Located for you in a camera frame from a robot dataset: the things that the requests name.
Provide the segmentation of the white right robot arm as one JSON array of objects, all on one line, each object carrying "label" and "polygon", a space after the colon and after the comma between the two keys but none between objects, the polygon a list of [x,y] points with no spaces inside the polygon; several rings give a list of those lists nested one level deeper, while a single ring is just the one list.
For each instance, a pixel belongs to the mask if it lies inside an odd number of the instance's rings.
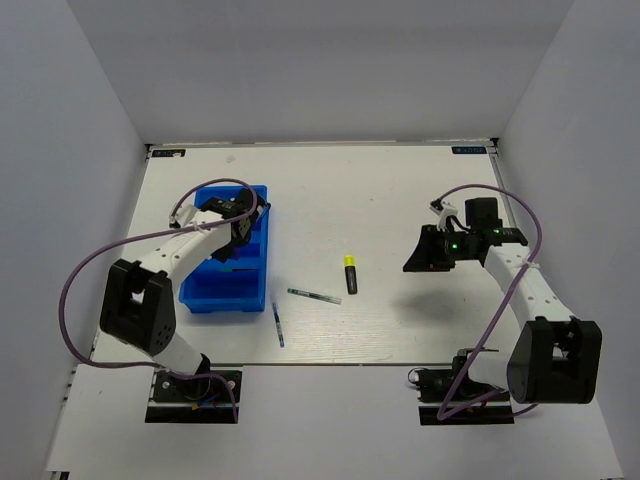
[{"label": "white right robot arm", "polygon": [[[451,374],[451,386],[441,404],[444,417],[455,414],[455,394],[469,399],[466,407],[507,391],[519,404],[588,404],[598,374],[602,331],[593,321],[578,319],[553,292],[535,263],[540,249],[530,246],[517,228],[506,228],[492,197],[466,202],[467,226],[450,229],[457,210],[437,199],[430,208],[444,234],[443,252],[449,265],[477,260],[494,278],[504,298],[478,344]],[[498,320],[511,309],[521,326],[512,352],[501,355],[485,348]],[[487,385],[491,391],[480,396]]]}]

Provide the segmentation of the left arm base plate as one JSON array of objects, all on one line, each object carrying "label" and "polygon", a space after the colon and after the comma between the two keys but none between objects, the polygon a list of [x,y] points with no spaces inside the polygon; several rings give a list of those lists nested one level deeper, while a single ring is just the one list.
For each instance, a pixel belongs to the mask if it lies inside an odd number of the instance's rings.
[{"label": "left arm base plate", "polygon": [[225,382],[217,379],[200,384],[195,397],[186,394],[181,381],[160,371],[153,377],[149,393],[145,422],[147,424],[236,424],[231,398],[235,399],[236,413],[240,413],[242,387],[241,370],[213,370]]}]

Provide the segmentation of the purple cap black marker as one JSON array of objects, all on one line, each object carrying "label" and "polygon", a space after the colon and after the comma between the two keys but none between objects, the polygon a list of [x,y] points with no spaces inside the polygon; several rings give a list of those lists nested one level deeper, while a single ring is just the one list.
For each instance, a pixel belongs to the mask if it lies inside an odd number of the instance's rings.
[{"label": "purple cap black marker", "polygon": [[224,274],[239,274],[239,275],[258,275],[261,270],[258,268],[224,268],[219,270]]}]

